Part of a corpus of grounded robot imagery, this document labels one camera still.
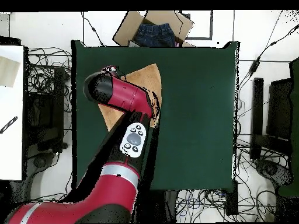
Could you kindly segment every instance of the dark green table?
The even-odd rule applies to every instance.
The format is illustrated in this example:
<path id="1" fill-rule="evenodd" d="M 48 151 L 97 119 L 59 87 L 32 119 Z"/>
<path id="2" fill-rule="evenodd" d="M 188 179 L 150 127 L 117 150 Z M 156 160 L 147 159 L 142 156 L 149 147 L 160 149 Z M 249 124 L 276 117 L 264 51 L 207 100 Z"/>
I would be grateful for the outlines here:
<path id="1" fill-rule="evenodd" d="M 129 48 L 76 41 L 77 183 L 107 134 L 98 106 L 83 94 L 85 78 L 107 65 L 128 74 L 156 63 L 162 115 L 151 189 L 230 189 L 236 50 L 237 43 L 222 49 Z"/>

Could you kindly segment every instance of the control buttons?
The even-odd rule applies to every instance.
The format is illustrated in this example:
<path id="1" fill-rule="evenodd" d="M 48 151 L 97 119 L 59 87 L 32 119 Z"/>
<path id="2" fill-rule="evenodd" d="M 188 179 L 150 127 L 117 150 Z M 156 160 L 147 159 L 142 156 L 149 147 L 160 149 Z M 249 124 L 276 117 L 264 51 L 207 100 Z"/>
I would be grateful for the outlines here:
<path id="1" fill-rule="evenodd" d="M 127 141 L 133 145 L 140 145 L 141 143 L 141 137 L 137 135 L 136 133 L 130 133 L 127 137 Z"/>

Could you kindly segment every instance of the denim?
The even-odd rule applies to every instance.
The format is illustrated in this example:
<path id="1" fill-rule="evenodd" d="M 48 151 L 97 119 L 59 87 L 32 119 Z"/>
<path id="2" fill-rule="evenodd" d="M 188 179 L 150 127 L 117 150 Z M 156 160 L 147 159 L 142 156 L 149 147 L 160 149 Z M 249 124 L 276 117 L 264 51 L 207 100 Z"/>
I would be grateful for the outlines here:
<path id="1" fill-rule="evenodd" d="M 134 41 L 143 47 L 174 47 L 175 34 L 168 23 L 141 24 Z"/>

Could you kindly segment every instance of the white floor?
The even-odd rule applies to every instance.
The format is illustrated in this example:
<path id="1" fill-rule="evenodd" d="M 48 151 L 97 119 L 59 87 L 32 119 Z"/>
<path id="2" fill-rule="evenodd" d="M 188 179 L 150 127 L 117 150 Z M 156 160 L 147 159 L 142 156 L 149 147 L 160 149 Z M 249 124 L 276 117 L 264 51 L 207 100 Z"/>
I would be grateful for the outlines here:
<path id="1" fill-rule="evenodd" d="M 199 47 L 223 47 L 229 41 L 240 41 L 239 52 L 239 81 L 246 75 L 252 60 L 256 59 L 268 43 L 268 39 L 273 31 L 280 10 L 214 10 L 213 18 L 213 39 L 207 40 L 187 40 L 187 42 Z M 207 37 L 210 19 L 206 18 L 206 12 L 202 11 L 183 11 L 191 13 L 191 19 L 196 22 L 196 29 L 192 31 L 192 37 Z M 99 37 L 107 46 L 116 46 L 112 37 L 121 23 L 126 11 L 122 12 L 85 12 Z M 269 44 L 285 36 L 288 31 L 299 23 L 298 11 L 282 11 L 276 28 L 272 34 Z M 88 23 L 83 22 L 80 12 L 39 12 L 39 13 L 13 13 L 10 17 L 10 32 L 8 27 L 8 16 L 0 15 L 0 35 L 17 37 L 22 40 L 24 46 L 34 47 L 58 47 L 71 52 L 70 41 L 82 40 L 87 46 L 99 46 L 96 34 L 91 30 Z M 299 35 L 298 31 L 278 42 L 261 57 L 261 63 L 258 70 L 246 83 L 241 92 L 241 99 L 245 102 L 246 110 L 251 108 L 252 81 L 256 77 L 264 78 L 264 101 L 269 98 L 269 85 L 272 81 L 290 77 L 288 63 L 299 57 Z M 267 104 L 264 105 L 264 127 L 266 129 Z M 240 118 L 243 134 L 250 132 L 250 112 Z M 70 116 L 65 118 L 65 128 L 69 128 Z M 248 136 L 242 136 L 240 139 L 249 141 Z M 49 168 L 43 174 L 38 175 L 34 181 L 32 198 L 55 193 L 65 193 L 65 185 L 71 174 L 71 132 L 67 133 L 64 142 L 70 144 L 67 150 L 60 155 L 60 159 L 54 167 Z M 265 180 L 257 174 L 255 169 L 240 169 L 239 175 L 251 189 L 253 197 L 263 190 L 273 191 L 273 186 L 269 180 Z M 244 184 L 239 185 L 239 198 L 249 197 L 249 191 Z M 181 192 L 180 196 L 185 198 L 186 192 Z M 275 205 L 275 198 L 264 193 L 259 197 L 263 204 Z M 253 204 L 252 200 L 243 201 L 244 205 Z M 246 206 L 240 206 L 239 210 L 246 209 Z M 193 215 L 200 214 L 195 209 Z M 190 222 L 191 209 L 189 213 L 178 216 L 178 222 Z M 243 215 L 247 221 L 254 221 L 252 215 Z M 205 209 L 201 216 L 201 222 L 222 222 L 223 219 L 216 209 Z"/>

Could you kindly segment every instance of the black monitor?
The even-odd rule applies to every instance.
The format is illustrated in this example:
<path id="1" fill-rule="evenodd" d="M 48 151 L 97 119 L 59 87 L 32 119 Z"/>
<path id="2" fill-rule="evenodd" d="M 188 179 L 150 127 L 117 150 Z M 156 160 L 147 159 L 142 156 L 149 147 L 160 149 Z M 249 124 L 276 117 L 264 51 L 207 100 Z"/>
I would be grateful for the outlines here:
<path id="1" fill-rule="evenodd" d="M 269 109 L 266 133 L 270 136 L 290 139 L 292 81 L 277 80 L 269 88 Z"/>
<path id="2" fill-rule="evenodd" d="M 27 102 L 26 147 L 37 144 L 39 151 L 61 153 L 64 137 L 64 68 L 55 68 L 54 85 L 48 94 L 30 92 Z"/>

